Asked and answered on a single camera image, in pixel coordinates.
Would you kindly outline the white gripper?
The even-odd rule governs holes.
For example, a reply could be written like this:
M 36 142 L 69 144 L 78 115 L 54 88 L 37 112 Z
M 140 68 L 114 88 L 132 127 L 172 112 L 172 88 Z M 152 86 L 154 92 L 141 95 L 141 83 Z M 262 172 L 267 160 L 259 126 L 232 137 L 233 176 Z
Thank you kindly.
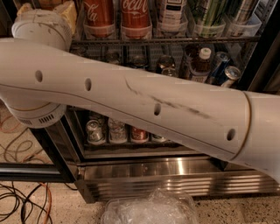
M 53 11 L 33 10 L 30 3 L 24 3 L 17 11 L 19 16 L 11 28 L 12 36 L 68 52 L 76 29 L 74 1 L 65 1 Z

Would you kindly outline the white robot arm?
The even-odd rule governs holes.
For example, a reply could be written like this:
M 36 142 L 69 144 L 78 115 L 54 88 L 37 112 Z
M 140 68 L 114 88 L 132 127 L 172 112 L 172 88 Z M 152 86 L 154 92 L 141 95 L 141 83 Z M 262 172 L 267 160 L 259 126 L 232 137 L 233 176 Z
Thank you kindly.
M 23 124 L 88 109 L 280 181 L 280 97 L 85 59 L 59 44 L 49 11 L 24 38 L 0 40 L 0 95 Z

